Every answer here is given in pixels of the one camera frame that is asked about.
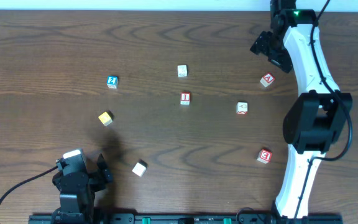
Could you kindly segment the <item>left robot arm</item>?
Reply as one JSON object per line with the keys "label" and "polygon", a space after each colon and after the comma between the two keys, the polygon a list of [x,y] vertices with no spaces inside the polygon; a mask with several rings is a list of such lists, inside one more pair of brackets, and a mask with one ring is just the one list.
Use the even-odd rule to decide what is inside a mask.
{"label": "left robot arm", "polygon": [[60,192],[60,208],[52,213],[51,223],[99,223],[103,219],[94,208],[95,193],[112,182],[112,173],[101,154],[96,165],[89,173],[81,150],[66,153],[57,161],[58,173],[52,183]]}

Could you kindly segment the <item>blue number 2 block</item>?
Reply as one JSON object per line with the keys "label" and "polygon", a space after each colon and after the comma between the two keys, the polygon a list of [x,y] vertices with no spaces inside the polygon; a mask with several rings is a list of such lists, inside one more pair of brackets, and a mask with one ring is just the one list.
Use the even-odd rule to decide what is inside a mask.
{"label": "blue number 2 block", "polygon": [[108,88],[116,89],[118,86],[118,82],[119,82],[119,79],[117,76],[108,76],[106,84],[107,84]]}

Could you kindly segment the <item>red letter A block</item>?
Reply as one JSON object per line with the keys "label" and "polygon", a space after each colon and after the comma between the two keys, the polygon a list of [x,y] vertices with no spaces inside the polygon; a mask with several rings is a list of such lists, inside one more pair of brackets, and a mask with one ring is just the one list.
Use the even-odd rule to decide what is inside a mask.
{"label": "red letter A block", "polygon": [[261,79],[260,83],[263,87],[267,88],[275,81],[275,77],[271,73],[266,73]]}

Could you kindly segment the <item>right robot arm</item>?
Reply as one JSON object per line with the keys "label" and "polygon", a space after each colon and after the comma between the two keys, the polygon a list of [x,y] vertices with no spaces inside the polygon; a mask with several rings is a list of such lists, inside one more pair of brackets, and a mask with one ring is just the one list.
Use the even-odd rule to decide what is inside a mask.
{"label": "right robot arm", "polygon": [[283,120],[288,160],[282,188],[262,223],[342,223],[335,213],[310,214],[308,199],[321,162],[340,160],[352,142],[352,96],[340,91],[319,38],[321,14],[295,0],[270,2],[270,30],[250,51],[264,54],[285,73],[294,71],[298,98]]}

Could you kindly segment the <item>red letter I block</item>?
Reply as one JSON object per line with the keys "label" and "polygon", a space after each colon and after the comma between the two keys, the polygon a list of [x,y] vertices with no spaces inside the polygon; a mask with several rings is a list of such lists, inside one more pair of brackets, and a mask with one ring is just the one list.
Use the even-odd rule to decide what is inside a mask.
{"label": "red letter I block", "polygon": [[180,95],[180,104],[181,105],[189,105],[191,102],[191,93],[182,92]]}

